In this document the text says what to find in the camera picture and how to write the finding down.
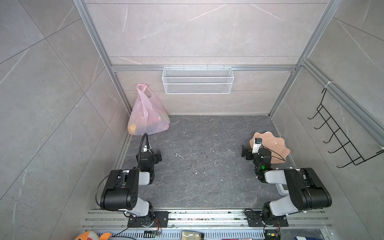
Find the pink scalloped bowl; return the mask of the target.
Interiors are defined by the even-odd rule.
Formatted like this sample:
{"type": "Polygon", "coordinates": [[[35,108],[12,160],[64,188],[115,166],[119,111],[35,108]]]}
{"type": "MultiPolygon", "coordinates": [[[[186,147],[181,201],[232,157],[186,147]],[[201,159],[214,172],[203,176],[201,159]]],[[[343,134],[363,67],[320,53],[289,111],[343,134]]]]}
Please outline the pink scalloped bowl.
{"type": "Polygon", "coordinates": [[[255,138],[262,139],[263,146],[271,149],[272,164],[282,164],[287,160],[291,150],[286,147],[283,138],[275,137],[271,132],[256,132],[249,141],[251,149],[253,148],[255,138]]]}

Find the pink plastic bag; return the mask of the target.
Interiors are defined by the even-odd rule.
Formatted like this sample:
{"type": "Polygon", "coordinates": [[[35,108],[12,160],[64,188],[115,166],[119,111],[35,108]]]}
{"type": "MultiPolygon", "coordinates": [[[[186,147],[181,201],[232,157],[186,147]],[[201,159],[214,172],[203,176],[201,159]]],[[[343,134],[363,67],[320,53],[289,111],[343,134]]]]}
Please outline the pink plastic bag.
{"type": "Polygon", "coordinates": [[[160,98],[146,84],[137,84],[136,98],[128,122],[128,132],[142,136],[164,132],[170,127],[170,118],[160,98]]]}

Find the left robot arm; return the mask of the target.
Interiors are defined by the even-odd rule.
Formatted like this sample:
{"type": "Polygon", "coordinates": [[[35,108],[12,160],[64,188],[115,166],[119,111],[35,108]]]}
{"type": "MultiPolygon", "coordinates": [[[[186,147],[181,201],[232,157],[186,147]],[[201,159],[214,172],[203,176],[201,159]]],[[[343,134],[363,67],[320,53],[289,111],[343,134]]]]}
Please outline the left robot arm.
{"type": "Polygon", "coordinates": [[[145,228],[152,226],[155,212],[151,202],[139,197],[139,186],[151,185],[155,179],[155,165],[162,161],[160,151],[137,154],[138,167],[130,170],[112,170],[99,198],[102,210],[130,214],[145,228]]]}

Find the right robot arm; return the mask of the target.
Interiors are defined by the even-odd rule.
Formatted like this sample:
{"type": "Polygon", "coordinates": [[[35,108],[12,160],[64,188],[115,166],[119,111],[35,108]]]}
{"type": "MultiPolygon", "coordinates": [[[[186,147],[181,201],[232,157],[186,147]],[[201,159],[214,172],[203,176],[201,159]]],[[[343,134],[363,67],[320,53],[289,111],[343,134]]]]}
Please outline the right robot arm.
{"type": "Polygon", "coordinates": [[[266,226],[282,224],[287,215],[328,208],[332,197],[312,168],[273,169],[271,149],[261,146],[256,153],[242,146],[241,156],[252,161],[257,179],[276,185],[280,199],[266,202],[257,217],[256,211],[245,211],[251,221],[260,219],[266,226]]]}

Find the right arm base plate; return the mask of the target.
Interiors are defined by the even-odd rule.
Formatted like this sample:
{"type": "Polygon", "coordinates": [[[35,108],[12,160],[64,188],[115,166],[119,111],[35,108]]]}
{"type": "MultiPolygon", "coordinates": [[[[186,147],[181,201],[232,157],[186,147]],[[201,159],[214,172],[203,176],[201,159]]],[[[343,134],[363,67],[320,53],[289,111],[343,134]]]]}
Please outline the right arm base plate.
{"type": "Polygon", "coordinates": [[[245,209],[244,214],[249,227],[288,227],[289,223],[286,216],[267,216],[262,211],[245,209]]]}

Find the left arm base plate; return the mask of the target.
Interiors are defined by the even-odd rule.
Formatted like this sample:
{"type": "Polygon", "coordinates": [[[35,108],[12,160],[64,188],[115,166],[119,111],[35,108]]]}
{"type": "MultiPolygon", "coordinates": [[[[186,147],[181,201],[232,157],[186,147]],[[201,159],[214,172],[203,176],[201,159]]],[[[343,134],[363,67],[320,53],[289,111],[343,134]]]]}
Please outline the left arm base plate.
{"type": "Polygon", "coordinates": [[[145,217],[130,215],[127,226],[130,228],[166,228],[169,221],[169,212],[155,211],[145,217]]]}

